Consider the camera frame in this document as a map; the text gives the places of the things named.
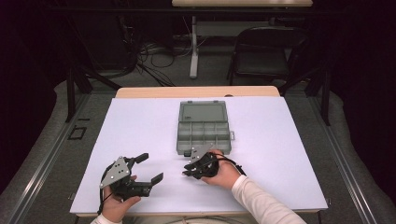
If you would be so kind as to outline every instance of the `white sleeve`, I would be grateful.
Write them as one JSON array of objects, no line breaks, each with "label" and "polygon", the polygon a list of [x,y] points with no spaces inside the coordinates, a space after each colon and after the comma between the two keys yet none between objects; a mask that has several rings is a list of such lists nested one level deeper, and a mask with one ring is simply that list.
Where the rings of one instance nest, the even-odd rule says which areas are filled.
[{"label": "white sleeve", "polygon": [[233,196],[260,224],[305,223],[285,204],[244,175],[233,184]]},{"label": "white sleeve", "polygon": [[91,224],[122,224],[121,222],[112,222],[105,218],[102,214],[98,216]]}]

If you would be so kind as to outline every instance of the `dark background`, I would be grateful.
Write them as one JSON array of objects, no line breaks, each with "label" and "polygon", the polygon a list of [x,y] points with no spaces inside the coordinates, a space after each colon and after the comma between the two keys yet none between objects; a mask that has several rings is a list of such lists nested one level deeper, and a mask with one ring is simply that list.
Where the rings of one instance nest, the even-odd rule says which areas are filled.
[{"label": "dark background", "polygon": [[[82,6],[112,7],[114,2],[83,1]],[[76,6],[80,1],[58,1]],[[171,7],[171,1],[135,1],[139,7]],[[54,17],[57,29],[35,0],[2,1],[1,31],[1,141],[2,192],[18,171],[48,121],[56,102],[53,88],[66,79],[72,56],[96,69],[133,66],[114,16],[75,16],[72,22]],[[315,43],[307,66],[333,53],[332,91],[344,101],[352,143],[378,186],[396,202],[396,19],[385,1],[316,0],[314,7],[344,10],[350,17],[318,21],[310,26]],[[165,46],[172,34],[185,33],[178,17],[140,18],[140,32]],[[334,39],[344,45],[329,50]]]}]

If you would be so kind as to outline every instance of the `black curtain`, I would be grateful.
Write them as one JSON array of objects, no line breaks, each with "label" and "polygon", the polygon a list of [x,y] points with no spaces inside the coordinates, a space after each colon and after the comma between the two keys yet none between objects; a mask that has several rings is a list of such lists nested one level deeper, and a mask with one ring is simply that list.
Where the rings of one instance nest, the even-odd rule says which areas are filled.
[{"label": "black curtain", "polygon": [[353,36],[332,72],[354,148],[396,203],[396,20],[389,4],[356,4]]},{"label": "black curtain", "polygon": [[35,1],[0,3],[0,192],[21,167],[56,103],[66,65]]}]

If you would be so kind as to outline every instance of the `chair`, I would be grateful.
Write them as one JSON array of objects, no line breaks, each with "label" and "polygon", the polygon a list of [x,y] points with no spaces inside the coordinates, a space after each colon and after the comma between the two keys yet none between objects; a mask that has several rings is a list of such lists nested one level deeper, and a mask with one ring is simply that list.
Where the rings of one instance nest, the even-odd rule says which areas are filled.
[{"label": "chair", "polygon": [[227,76],[230,86],[234,76],[288,81],[307,42],[308,36],[300,28],[268,26],[241,32],[236,38]]}]

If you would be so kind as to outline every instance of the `floor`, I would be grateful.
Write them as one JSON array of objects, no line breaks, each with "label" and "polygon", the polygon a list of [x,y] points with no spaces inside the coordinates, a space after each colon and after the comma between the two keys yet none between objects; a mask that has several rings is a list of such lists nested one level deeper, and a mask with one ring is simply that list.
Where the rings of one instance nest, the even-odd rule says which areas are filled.
[{"label": "floor", "polygon": [[[161,71],[177,86],[228,85],[225,74],[230,61],[230,47],[213,48],[216,43],[206,44],[201,46],[199,76],[196,79],[189,78],[191,57],[188,54],[176,57],[173,62],[169,55],[161,54],[161,50],[150,57],[155,65],[170,64]],[[125,87],[158,86],[151,76],[138,70],[113,80]],[[276,81],[267,83],[263,80],[236,79],[235,82],[237,85],[279,85]],[[67,117],[65,83],[56,87],[58,100],[47,126],[21,169],[0,196],[0,223],[51,223],[54,218],[59,218],[61,223],[75,221],[75,217],[67,212],[72,203],[72,200],[67,198],[73,197],[73,190],[70,188],[78,187],[81,178],[79,175],[84,172],[83,162],[89,159],[90,151],[79,148],[80,144],[68,141],[67,137],[75,125],[92,126],[92,132],[87,135],[84,143],[87,144],[84,146],[92,146],[103,122],[100,119],[105,117],[108,103],[115,94],[113,90],[94,79],[92,85],[92,94],[77,94],[78,114],[70,123],[64,123]],[[394,223],[396,209],[393,203],[377,187],[349,141],[342,101],[332,94],[332,126],[326,126],[318,115],[319,97],[306,98],[305,85],[306,83],[301,83],[290,90],[286,100],[304,146],[325,150],[321,153],[307,150],[314,170],[320,174],[319,183],[326,183],[322,186],[325,195],[332,195],[328,198],[330,209],[322,214],[322,223]],[[319,134],[319,142],[312,141],[318,138]],[[84,156],[78,154],[78,151],[83,150]],[[78,164],[78,170],[74,170],[74,165],[70,164]],[[309,221],[308,223],[318,222],[317,216],[303,217]],[[81,218],[78,223],[89,223],[91,220]]]}]

